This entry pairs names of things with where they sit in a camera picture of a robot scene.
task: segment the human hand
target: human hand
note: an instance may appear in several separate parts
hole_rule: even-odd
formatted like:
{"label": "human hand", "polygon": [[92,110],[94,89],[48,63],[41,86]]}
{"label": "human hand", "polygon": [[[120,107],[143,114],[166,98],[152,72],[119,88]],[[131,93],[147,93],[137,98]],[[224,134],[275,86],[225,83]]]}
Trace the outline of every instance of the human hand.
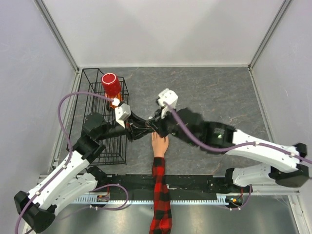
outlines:
{"label": "human hand", "polygon": [[164,157],[169,146],[169,138],[166,136],[161,138],[157,132],[152,133],[152,147],[154,157]]}

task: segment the sleeve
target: sleeve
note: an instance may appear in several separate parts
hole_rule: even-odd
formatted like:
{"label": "sleeve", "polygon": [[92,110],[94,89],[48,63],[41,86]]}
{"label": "sleeve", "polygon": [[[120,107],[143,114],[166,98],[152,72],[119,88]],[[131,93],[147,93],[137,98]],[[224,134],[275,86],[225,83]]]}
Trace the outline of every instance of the sleeve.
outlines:
{"label": "sleeve", "polygon": [[172,227],[170,198],[165,183],[165,159],[155,157],[153,163],[154,188],[154,217],[150,227],[150,234],[169,234]]}

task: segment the gray tabletop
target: gray tabletop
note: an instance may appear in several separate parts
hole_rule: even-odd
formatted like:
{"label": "gray tabletop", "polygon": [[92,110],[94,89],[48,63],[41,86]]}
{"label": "gray tabletop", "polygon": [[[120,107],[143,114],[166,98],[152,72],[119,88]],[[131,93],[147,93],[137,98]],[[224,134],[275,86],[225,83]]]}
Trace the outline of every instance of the gray tabletop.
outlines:
{"label": "gray tabletop", "polygon": [[[268,139],[253,84],[247,68],[233,67],[165,67],[165,68],[103,68],[125,77],[132,111],[142,118],[152,116],[158,108],[156,97],[169,88],[178,95],[176,108],[189,107],[201,113],[205,120],[230,124],[250,135]],[[86,71],[96,77],[95,71]],[[88,91],[88,81],[82,80],[80,90]],[[81,132],[85,96],[79,97],[73,125],[72,140]],[[169,136],[166,158],[167,174],[223,175],[230,167],[248,167],[259,162],[248,158],[211,155],[190,147]],[[60,158],[66,155],[65,144]],[[150,136],[128,143],[127,164],[100,166],[106,173],[149,174],[153,163]]]}

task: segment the orange object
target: orange object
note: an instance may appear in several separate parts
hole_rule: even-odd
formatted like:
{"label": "orange object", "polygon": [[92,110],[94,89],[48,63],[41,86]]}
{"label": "orange object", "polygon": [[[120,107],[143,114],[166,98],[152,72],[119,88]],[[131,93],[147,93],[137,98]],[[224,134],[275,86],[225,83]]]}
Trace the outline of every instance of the orange object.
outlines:
{"label": "orange object", "polygon": [[[118,76],[116,76],[116,74],[106,73],[105,75],[102,76],[101,82],[106,97],[111,99],[118,98],[120,101],[122,101],[121,85],[118,80]],[[116,108],[116,106],[113,106],[111,102],[109,107],[111,107],[112,109]]]}

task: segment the white wall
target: white wall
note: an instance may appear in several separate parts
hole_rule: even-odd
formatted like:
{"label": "white wall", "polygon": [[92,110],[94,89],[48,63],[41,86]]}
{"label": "white wall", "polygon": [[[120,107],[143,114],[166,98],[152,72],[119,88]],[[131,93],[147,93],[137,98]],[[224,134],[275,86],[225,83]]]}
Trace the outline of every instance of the white wall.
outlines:
{"label": "white wall", "polygon": [[[278,143],[303,142],[312,152],[312,1],[292,2],[253,69]],[[312,218],[312,181],[301,189]]]}
{"label": "white wall", "polygon": [[283,0],[44,0],[79,66],[247,65]]}
{"label": "white wall", "polygon": [[74,71],[32,0],[2,1],[0,22],[0,232],[11,234],[14,195],[47,173]]}

